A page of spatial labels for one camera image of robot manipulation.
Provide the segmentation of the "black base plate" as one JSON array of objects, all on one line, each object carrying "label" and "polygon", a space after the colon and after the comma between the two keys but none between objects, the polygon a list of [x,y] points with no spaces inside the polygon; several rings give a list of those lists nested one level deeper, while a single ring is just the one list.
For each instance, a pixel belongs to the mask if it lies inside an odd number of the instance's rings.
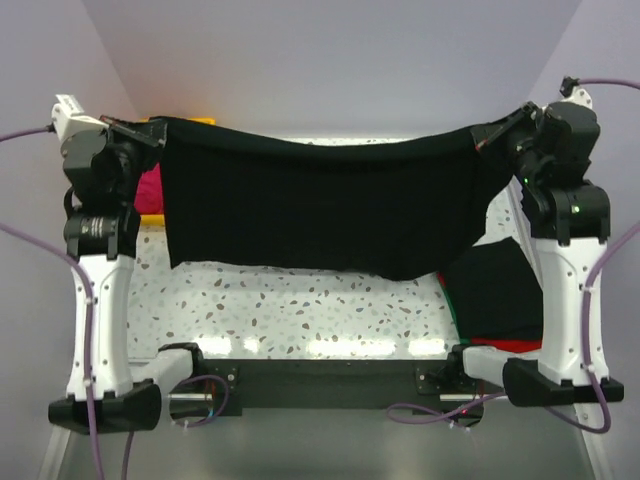
[{"label": "black base plate", "polygon": [[394,403],[452,409],[497,387],[455,374],[444,360],[207,360],[206,374],[223,378],[212,389],[201,381],[170,395],[175,419],[202,418],[215,405],[224,416],[248,409],[384,410]]}]

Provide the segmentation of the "pink crumpled t shirt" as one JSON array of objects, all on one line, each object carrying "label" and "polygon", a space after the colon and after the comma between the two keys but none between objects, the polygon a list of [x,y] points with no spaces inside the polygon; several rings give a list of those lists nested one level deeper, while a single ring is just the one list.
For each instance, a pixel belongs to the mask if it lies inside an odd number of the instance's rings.
[{"label": "pink crumpled t shirt", "polygon": [[161,170],[156,165],[141,175],[134,206],[141,215],[159,215],[164,213]]}]

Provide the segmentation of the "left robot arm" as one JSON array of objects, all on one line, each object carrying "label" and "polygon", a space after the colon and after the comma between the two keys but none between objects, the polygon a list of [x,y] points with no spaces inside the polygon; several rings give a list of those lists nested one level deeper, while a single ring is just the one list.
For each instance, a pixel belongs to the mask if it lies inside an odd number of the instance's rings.
[{"label": "left robot arm", "polygon": [[134,207],[140,177],[159,162],[163,120],[131,123],[103,117],[61,143],[63,229],[76,289],[73,366],[49,421],[89,434],[151,431],[168,396],[194,376],[203,356],[194,343],[163,346],[141,367],[129,364],[127,309],[141,217]]}]

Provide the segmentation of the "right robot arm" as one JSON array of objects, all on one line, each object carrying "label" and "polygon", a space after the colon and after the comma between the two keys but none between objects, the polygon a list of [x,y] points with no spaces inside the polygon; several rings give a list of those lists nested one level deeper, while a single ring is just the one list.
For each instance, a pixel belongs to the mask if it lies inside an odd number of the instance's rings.
[{"label": "right robot arm", "polygon": [[466,376],[504,389],[518,407],[620,402],[601,335],[600,271],[611,234],[608,194],[586,179],[600,136],[590,98],[532,102],[472,127],[482,158],[509,167],[539,260],[541,347],[526,354],[490,346],[460,350]]}]

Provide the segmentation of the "folded green t shirt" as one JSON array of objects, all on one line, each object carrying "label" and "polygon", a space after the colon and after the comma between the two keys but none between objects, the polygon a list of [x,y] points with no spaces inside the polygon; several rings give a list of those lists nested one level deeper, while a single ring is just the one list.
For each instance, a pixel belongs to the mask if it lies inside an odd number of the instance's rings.
[{"label": "folded green t shirt", "polygon": [[441,290],[443,292],[443,296],[447,302],[447,306],[449,308],[451,317],[452,317],[452,322],[453,325],[455,326],[456,329],[456,333],[458,334],[458,338],[459,338],[459,342],[461,344],[469,344],[469,339],[467,337],[464,337],[463,334],[460,332],[460,328],[459,328],[459,323],[458,323],[458,319],[457,319],[457,313],[456,310],[454,308],[454,305],[452,303],[451,297],[449,295],[448,289],[446,287],[445,281],[441,278],[441,276],[438,276],[438,281],[439,281],[439,285],[441,287]]}]

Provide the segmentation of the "yellow plastic bin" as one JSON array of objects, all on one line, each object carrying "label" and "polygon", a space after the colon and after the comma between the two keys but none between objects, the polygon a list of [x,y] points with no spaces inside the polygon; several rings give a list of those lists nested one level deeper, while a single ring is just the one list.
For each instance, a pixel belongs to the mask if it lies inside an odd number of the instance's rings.
[{"label": "yellow plastic bin", "polygon": [[149,226],[149,227],[164,227],[165,226],[164,213],[159,215],[141,215],[141,225]]}]

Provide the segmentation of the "folded black t shirt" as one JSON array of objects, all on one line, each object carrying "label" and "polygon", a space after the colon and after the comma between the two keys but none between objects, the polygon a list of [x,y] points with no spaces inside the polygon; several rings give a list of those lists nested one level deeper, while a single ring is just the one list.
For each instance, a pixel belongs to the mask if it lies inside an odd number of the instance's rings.
[{"label": "folded black t shirt", "polygon": [[464,337],[542,339],[542,290],[513,238],[474,246],[440,273]]}]

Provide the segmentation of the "folded red t shirt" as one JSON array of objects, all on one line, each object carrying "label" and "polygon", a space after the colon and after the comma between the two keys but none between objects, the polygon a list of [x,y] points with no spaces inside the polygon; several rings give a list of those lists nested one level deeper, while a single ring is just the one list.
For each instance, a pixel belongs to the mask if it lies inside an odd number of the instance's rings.
[{"label": "folded red t shirt", "polygon": [[[438,272],[436,274],[436,278],[438,280],[438,276],[445,281],[443,275]],[[515,338],[513,335],[507,338],[481,338],[481,337],[469,337],[469,344],[464,344],[468,346],[491,346],[495,347],[498,350],[507,351],[510,353],[527,353],[534,350],[538,350],[542,346],[542,339],[534,339],[534,340],[526,340],[522,337]]]}]

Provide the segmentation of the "black t shirt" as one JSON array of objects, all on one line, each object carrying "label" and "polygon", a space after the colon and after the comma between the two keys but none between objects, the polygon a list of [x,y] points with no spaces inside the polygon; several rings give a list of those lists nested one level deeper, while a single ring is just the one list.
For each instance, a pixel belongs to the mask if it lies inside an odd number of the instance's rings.
[{"label": "black t shirt", "polygon": [[185,119],[160,161],[172,266],[321,269],[412,280],[485,233],[510,171],[469,129],[387,144],[319,146]]},{"label": "black t shirt", "polygon": [[542,339],[542,290],[513,238],[474,246],[440,273],[464,337]]}]

